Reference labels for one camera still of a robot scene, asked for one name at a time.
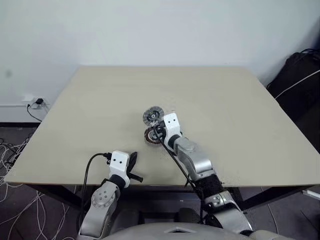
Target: white wall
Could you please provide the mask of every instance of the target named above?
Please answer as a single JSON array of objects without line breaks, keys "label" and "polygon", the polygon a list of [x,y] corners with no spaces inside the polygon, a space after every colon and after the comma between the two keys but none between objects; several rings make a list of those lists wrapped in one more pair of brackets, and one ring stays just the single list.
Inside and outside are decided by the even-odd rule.
[{"label": "white wall", "polygon": [[0,0],[0,106],[53,104],[79,65],[245,66],[266,85],[319,29],[320,0]]}]

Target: round metal part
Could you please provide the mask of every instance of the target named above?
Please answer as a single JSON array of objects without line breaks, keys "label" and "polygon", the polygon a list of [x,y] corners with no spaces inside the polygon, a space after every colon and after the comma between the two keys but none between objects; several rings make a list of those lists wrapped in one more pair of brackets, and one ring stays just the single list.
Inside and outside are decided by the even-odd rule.
[{"label": "round metal part", "polygon": [[152,146],[158,146],[160,144],[160,141],[157,139],[157,136],[151,127],[144,131],[144,140],[147,144]]},{"label": "round metal part", "polygon": [[152,127],[164,117],[164,111],[159,106],[152,106],[144,112],[142,118],[145,125]]}]

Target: table top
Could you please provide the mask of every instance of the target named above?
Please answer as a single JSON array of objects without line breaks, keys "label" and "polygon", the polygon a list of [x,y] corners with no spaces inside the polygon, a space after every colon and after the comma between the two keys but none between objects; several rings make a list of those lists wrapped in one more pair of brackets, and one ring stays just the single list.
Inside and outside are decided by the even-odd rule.
[{"label": "table top", "polygon": [[[177,113],[226,187],[320,184],[318,152],[241,67],[80,67],[5,181],[80,185],[93,154],[120,150],[138,152],[143,185],[184,185],[165,150],[144,141],[151,106]],[[103,157],[92,161],[88,184],[108,176]]]}]

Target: table leg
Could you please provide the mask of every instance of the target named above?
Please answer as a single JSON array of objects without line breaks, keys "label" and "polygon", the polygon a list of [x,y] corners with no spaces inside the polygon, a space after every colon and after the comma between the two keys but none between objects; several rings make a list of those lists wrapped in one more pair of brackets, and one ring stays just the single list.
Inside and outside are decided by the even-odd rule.
[{"label": "table leg", "polygon": [[256,208],[274,201],[286,198],[292,194],[301,192],[302,190],[312,187],[311,185],[304,186],[275,186],[248,198],[247,200],[238,202],[241,210]]},{"label": "table leg", "polygon": [[28,186],[75,209],[81,208],[81,198],[64,186],[36,184],[28,184]]}]

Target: baseboard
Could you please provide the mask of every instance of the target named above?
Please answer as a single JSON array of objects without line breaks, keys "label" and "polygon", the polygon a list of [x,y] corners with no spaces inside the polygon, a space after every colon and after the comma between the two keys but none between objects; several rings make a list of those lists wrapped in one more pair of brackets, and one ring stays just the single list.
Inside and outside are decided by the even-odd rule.
[{"label": "baseboard", "polygon": [[40,122],[0,122],[0,128],[37,128]]}]

